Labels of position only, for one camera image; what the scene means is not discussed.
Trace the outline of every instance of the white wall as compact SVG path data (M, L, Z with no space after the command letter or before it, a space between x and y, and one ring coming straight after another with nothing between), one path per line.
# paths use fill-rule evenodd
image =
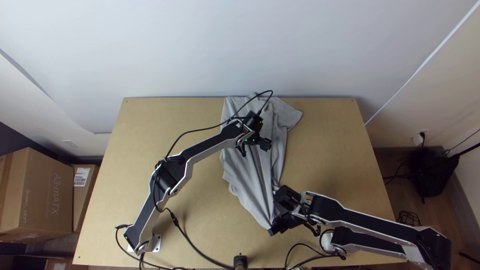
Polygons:
M94 132L123 97L268 89L359 97L367 120L474 2L3 0L0 49Z
M366 125L374 147L413 146L422 129L426 145L448 149L480 128L480 8ZM473 136L451 154L480 142ZM480 149L460 157L455 170L480 224Z
M480 129L480 124L477 124L473 128L460 133L458 136L445 143L443 146L445 147L445 149L450 149L463 141L469 135L473 134L478 129ZM479 142L480 132L478 132L466 142L462 143L461 145L450 151L450 156L459 153ZM472 206L471 208L473 210L473 213L475 214L476 220L480 224L480 148L472 150L460 157L460 162L458 163L458 167L455 170L455 174L460 181L460 184L463 188L463 191L465 192L468 202Z
M110 137L80 127L1 55L0 122L62 155L103 155ZM72 140L78 148L62 140Z

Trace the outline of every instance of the wooden table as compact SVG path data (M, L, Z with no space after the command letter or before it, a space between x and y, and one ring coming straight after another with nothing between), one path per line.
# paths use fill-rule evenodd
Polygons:
M288 133L280 183L298 192L325 194L347 208L393 220L357 102L352 98L283 100L304 114ZM163 158L177 136L219 123L223 103L223 98L123 100L78 240L75 264L138 267L137 261L117 247L114 227L135 221L148 195L154 164ZM214 129L188 134L172 154L218 132ZM192 179L167 203L201 251L229 265L234 256L242 253L248 256L251 268L282 268L293 244L303 242L319 247L318 238L303 226L270 237L230 194L222 173L219 154L200 161ZM216 268L189 246L168 214L160 215L155 233L162 234L161 249L159 253L147 253L146 261L167 267ZM122 235L120 242L127 247ZM288 265L313 255L299 247L292 252ZM403 260L361 251L349 254L345 261L326 258L307 266L398 262Z

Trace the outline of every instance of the power outlet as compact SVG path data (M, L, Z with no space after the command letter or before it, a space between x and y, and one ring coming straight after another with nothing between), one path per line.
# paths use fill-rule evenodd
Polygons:
M428 129L420 129L420 131L411 138L413 144L416 146L421 146L424 143L424 138L420 135L420 133L425 134L426 137L428 131Z

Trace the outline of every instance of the barcode label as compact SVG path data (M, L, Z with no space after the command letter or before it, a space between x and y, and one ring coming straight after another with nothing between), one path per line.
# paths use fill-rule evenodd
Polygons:
M73 179L74 187L85 187L87 178L89 177L90 168L77 168L75 178Z

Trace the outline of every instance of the baseboard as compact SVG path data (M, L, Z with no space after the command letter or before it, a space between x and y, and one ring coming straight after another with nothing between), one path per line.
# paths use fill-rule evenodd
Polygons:
M446 184L445 192L447 192L450 197L451 204L453 205L458 222L460 222L471 251L474 253L480 251L480 226L455 173L453 173Z

